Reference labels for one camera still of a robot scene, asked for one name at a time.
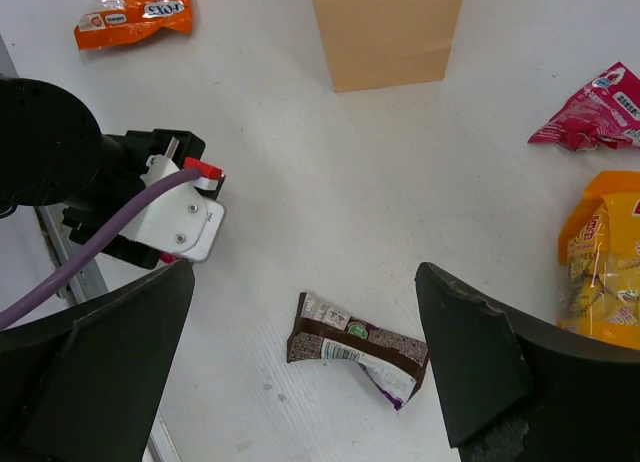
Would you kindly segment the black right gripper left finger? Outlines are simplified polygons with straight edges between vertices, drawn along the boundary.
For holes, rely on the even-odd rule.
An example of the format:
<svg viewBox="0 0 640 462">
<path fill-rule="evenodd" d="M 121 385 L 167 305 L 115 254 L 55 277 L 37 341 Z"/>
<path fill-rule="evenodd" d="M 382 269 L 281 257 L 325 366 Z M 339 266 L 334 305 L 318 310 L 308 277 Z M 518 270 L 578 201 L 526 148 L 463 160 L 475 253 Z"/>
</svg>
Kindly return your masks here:
<svg viewBox="0 0 640 462">
<path fill-rule="evenodd" d="M 178 261 L 2 331 L 2 460 L 141 460 L 194 286 Z"/>
</svg>

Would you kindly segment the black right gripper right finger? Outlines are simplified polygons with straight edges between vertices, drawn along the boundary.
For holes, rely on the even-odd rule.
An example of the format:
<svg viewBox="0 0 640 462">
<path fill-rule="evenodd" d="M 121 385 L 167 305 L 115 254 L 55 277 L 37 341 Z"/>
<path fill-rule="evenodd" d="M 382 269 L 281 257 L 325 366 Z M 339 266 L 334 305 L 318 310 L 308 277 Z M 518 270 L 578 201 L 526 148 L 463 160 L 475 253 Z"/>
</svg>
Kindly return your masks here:
<svg viewBox="0 0 640 462">
<path fill-rule="evenodd" d="M 636 461 L 639 353 L 571 333 L 423 262 L 419 313 L 463 461 Z"/>
</svg>

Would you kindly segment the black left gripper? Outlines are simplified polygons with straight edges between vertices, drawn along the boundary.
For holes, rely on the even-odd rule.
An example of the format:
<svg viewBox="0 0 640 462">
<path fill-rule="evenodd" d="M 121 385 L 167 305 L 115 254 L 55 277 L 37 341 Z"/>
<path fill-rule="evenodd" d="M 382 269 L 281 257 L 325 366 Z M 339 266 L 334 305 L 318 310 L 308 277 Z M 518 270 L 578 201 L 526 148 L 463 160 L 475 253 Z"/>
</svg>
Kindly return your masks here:
<svg viewBox="0 0 640 462">
<path fill-rule="evenodd" d="M 96 179 L 80 195 L 66 203 L 62 224 L 69 238 L 84 244 L 131 198 L 153 183 L 184 168 L 188 157 L 202 160 L 205 142 L 189 131 L 129 130 L 103 137 L 105 162 Z M 119 234 L 102 252 L 139 268 L 151 270 L 160 261 L 178 258 Z"/>
</svg>

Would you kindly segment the brown chocolate bar wrapper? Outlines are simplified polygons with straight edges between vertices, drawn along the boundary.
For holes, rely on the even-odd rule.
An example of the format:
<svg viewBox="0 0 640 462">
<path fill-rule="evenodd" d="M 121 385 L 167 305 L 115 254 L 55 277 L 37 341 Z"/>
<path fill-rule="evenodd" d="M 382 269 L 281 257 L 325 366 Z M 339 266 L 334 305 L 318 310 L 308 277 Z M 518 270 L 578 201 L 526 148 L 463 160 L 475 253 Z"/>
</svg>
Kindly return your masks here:
<svg viewBox="0 0 640 462">
<path fill-rule="evenodd" d="M 286 361 L 307 360 L 357 364 L 399 411 L 422 387 L 428 347 L 421 340 L 378 327 L 302 292 L 287 340 Z"/>
</svg>

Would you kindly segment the orange Fox's candy bag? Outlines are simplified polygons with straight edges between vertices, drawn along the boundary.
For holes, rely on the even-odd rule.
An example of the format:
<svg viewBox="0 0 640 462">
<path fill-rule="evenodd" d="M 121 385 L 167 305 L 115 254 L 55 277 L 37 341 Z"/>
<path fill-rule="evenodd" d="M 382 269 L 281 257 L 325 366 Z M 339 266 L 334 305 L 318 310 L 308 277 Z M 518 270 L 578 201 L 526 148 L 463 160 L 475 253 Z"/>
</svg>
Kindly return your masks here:
<svg viewBox="0 0 640 462">
<path fill-rule="evenodd" d="M 161 29 L 190 34 L 191 0 L 93 0 L 74 36 L 80 50 L 97 50 L 140 42 Z"/>
</svg>

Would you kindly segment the orange yellow candy bag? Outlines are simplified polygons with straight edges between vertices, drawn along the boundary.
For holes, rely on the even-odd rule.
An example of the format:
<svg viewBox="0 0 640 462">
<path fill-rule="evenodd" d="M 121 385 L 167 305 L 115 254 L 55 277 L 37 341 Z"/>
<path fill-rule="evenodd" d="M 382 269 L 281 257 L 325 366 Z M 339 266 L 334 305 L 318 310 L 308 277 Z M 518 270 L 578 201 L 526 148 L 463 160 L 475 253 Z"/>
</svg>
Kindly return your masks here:
<svg viewBox="0 0 640 462">
<path fill-rule="evenodd" d="M 566 269 L 558 326 L 639 348 L 639 173 L 604 171 L 584 189 L 558 237 Z"/>
</svg>

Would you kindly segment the brown paper bag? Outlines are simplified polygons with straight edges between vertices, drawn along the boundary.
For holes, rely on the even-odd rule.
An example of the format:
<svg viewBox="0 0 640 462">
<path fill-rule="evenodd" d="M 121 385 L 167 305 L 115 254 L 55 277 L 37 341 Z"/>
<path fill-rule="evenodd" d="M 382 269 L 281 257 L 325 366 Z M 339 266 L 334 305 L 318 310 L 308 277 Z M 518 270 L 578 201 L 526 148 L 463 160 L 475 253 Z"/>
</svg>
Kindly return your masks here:
<svg viewBox="0 0 640 462">
<path fill-rule="evenodd" d="M 463 0 L 312 0 L 335 92 L 440 81 Z"/>
</svg>

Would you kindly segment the red snack packet near bag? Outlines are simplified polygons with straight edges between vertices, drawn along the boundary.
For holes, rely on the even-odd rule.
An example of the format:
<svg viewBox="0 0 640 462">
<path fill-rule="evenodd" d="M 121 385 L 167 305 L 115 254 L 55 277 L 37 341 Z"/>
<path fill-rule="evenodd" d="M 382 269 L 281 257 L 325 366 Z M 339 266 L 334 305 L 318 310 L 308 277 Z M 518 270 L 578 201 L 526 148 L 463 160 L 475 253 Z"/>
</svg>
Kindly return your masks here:
<svg viewBox="0 0 640 462">
<path fill-rule="evenodd" d="M 528 140 L 571 152 L 639 146 L 639 78 L 617 62 L 577 91 Z"/>
</svg>

